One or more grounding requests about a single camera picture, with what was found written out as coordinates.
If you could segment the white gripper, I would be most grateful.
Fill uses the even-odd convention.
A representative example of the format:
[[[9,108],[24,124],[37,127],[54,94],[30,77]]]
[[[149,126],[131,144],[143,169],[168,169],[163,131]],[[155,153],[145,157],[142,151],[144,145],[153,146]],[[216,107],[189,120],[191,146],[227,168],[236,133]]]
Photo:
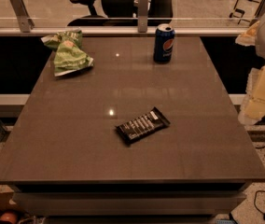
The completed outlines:
[[[254,46],[255,41],[257,56],[265,59],[265,13],[235,39],[236,44],[245,47]],[[238,120],[243,125],[255,125],[265,116],[265,65],[251,69],[245,91]]]

